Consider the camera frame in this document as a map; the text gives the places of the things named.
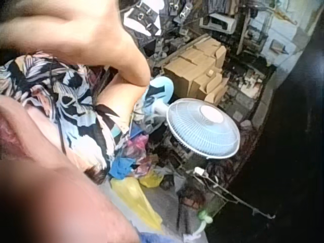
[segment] box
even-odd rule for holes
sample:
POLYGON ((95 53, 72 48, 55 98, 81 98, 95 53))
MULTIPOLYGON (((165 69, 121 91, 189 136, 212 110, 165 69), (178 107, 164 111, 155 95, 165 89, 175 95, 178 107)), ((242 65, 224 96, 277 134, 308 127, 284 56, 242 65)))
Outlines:
POLYGON ((221 44, 217 40, 210 38, 204 42, 193 45, 195 49, 202 51, 205 55, 215 57, 215 52, 220 48, 221 44))
POLYGON ((189 50, 180 54, 180 57, 195 65, 199 65, 201 62, 205 60, 206 55, 200 50, 190 48, 189 50))
POLYGON ((224 61, 225 61, 225 56, 226 56, 226 48, 224 46, 221 46, 217 51, 216 51, 216 67, 217 68, 222 68, 224 61))
POLYGON ((215 64, 216 60, 208 56, 204 56, 197 65, 179 57, 165 66, 164 71, 173 81, 174 93, 179 98, 185 98, 188 96, 192 81, 213 68, 215 64))
POLYGON ((214 92, 217 86, 219 86, 221 82, 222 82, 222 75, 220 73, 217 73, 213 79, 200 86, 200 88, 197 91, 196 99, 205 100, 206 96, 209 93, 214 92))
POLYGON ((228 86, 225 86, 216 96, 215 100, 214 100, 214 105, 218 105, 219 102, 221 102, 223 96, 226 94, 228 90, 228 86))

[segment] blue cloth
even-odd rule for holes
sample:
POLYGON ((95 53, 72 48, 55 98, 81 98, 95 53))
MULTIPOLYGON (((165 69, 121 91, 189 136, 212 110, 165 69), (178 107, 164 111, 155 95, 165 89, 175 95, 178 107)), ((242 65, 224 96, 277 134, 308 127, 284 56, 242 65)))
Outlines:
POLYGON ((109 173, 114 178, 122 180, 132 172, 132 164, 135 164, 134 158, 122 158, 117 156, 111 165, 109 173))
POLYGON ((151 234, 151 233, 139 233, 141 243, 179 243, 174 239, 170 239, 164 235, 151 234))

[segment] pile of items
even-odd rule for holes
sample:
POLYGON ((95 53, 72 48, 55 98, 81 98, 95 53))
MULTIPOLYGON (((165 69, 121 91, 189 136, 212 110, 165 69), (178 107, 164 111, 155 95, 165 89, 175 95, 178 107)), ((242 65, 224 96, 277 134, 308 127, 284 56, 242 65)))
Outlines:
POLYGON ((228 78, 222 76, 226 48, 207 37, 187 48, 164 66, 179 98, 195 98, 218 105, 226 93, 228 78))

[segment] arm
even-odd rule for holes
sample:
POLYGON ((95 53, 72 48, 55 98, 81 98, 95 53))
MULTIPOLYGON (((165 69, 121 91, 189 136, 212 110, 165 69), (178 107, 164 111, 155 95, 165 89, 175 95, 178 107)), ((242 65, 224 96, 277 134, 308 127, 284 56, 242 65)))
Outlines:
POLYGON ((129 119, 150 73, 123 29, 116 0, 22 0, 13 12, 14 18, 0 26, 0 47, 43 50, 69 63, 113 66, 119 74, 98 103, 129 119))

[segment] plastic bag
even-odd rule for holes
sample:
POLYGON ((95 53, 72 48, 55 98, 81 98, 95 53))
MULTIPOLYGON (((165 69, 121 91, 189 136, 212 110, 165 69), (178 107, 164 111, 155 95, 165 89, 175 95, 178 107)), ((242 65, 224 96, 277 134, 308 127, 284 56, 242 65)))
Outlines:
POLYGON ((158 187, 163 180, 164 175, 159 175, 154 172, 154 170, 150 170, 145 176, 139 179, 140 183, 143 186, 148 188, 158 187))
POLYGON ((162 231, 162 218, 152 208, 137 179, 127 177, 123 180, 111 179, 111 188, 117 195, 152 229, 162 231))

